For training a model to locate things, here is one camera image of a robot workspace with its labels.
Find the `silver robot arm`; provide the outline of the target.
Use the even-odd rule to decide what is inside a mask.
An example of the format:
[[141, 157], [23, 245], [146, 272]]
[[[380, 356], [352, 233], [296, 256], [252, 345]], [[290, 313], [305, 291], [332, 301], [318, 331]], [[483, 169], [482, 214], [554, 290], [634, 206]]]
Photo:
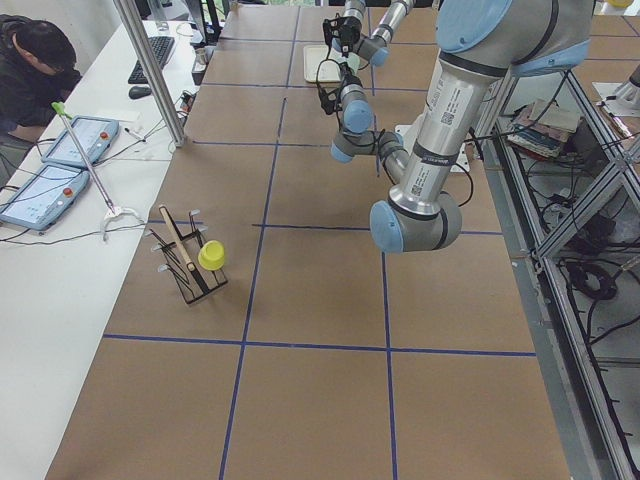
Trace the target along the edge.
[[342, 13], [323, 21], [325, 43], [342, 57], [356, 54], [373, 66], [382, 66], [389, 56], [389, 45], [400, 24], [418, 8], [440, 7], [441, 1], [391, 1], [370, 36], [363, 33], [367, 2], [345, 1]]
[[370, 232], [385, 253], [450, 245], [461, 231], [458, 204], [442, 187], [489, 86], [506, 74], [531, 77], [567, 71], [586, 57], [592, 1], [447, 1], [439, 10], [439, 55], [426, 107], [410, 138], [370, 130], [373, 113], [362, 84], [340, 66], [335, 101], [339, 129], [331, 153], [340, 162], [375, 155], [393, 185], [370, 211]]

